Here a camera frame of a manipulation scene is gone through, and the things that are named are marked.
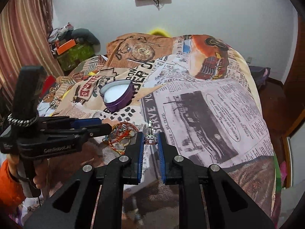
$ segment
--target newspaper print blanket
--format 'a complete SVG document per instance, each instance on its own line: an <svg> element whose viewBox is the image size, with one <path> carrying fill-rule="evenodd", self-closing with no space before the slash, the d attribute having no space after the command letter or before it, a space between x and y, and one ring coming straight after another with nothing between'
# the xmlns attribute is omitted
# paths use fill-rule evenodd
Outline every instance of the newspaper print blanket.
<svg viewBox="0 0 305 229"><path fill-rule="evenodd" d="M106 64L69 87L54 115L99 117L111 125L125 120L144 133L152 118L155 133L165 132L181 155L203 166L219 164L271 216L273 149L241 55L207 35L164 39L134 33L118 37L107 51ZM99 89L122 79L132 80L136 92L130 105L111 114ZM102 139L50 160L50 194L81 166L102 166L118 156ZM141 183L124 187L122 228L178 228L178 187L162 183L158 165L157 146L145 146Z"/></svg>

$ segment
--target purple tin box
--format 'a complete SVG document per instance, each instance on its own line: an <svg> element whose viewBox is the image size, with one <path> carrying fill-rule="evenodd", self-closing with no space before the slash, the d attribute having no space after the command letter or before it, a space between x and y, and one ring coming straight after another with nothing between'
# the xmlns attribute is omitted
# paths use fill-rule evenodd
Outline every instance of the purple tin box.
<svg viewBox="0 0 305 229"><path fill-rule="evenodd" d="M114 81L100 89L104 103L111 113L126 107L134 92L135 88L131 80Z"/></svg>

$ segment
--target silver chain bracelet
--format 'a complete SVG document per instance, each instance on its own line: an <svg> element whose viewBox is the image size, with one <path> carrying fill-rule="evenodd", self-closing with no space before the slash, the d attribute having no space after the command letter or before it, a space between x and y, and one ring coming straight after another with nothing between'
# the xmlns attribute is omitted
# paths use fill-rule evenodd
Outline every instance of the silver chain bracelet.
<svg viewBox="0 0 305 229"><path fill-rule="evenodd" d="M9 122L9 124L11 125L16 125L16 126L20 126L20 127L29 127L32 124L36 123L39 119L39 113L36 113L36 116L31 118L30 120L18 120L18 119L14 119L12 117L12 114L10 114L7 117L7 121Z"/></svg>

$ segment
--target brown floor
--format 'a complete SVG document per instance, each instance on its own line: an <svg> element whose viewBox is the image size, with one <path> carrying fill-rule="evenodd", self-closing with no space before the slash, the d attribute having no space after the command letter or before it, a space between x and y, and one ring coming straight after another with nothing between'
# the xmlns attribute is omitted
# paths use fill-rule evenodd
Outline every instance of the brown floor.
<svg viewBox="0 0 305 229"><path fill-rule="evenodd" d="M263 118L269 129L271 142L279 164L285 160L285 152L281 139L299 115L299 107L291 99L287 99L283 88L270 81L259 90Z"/></svg>

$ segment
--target curtain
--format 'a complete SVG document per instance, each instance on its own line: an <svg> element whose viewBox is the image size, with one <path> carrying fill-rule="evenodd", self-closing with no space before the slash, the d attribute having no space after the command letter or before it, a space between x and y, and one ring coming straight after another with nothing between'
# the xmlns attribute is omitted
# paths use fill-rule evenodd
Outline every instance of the curtain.
<svg viewBox="0 0 305 229"><path fill-rule="evenodd" d="M42 65L48 75L63 75L47 41L52 15L41 5L47 1L9 0L0 14L0 85L10 101L22 66Z"/></svg>

